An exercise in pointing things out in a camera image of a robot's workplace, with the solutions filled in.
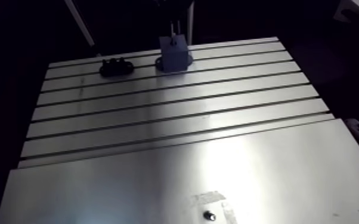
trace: vertical post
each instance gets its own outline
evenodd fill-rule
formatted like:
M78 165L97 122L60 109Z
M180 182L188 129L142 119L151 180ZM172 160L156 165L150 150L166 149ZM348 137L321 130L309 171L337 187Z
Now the vertical post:
M191 6L188 9L188 45L192 45L192 37L193 37L193 8L195 2L192 2Z
M79 26L82 34L84 35L86 41L88 42L89 46L91 47L91 49L93 51L95 51L95 42L93 41L93 38L88 30L88 28L86 27L85 23L82 20L81 15L78 12L78 9L75 7L75 4L73 2L73 0L64 0L68 9L71 12L71 15L74 17L76 24Z

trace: black object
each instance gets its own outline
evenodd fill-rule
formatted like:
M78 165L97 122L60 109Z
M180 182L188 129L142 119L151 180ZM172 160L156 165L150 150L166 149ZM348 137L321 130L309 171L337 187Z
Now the black object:
M203 213L203 217L208 221L216 221L216 215L211 213L210 211L205 211Z
M170 21L179 20L194 0L155 0L160 13Z
M125 61L124 58L103 60L102 64L99 72L103 77L121 76L131 74L134 71L134 65L129 61Z

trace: aluminum table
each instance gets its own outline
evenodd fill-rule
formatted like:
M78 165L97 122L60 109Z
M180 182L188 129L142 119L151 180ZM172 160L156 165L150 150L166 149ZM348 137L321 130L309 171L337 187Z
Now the aluminum table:
M277 38L190 46L187 71L162 74L159 50L53 63L20 167L141 151L333 119ZM101 60L133 74L103 78Z
M4 223L359 223L359 146L277 38L50 64Z

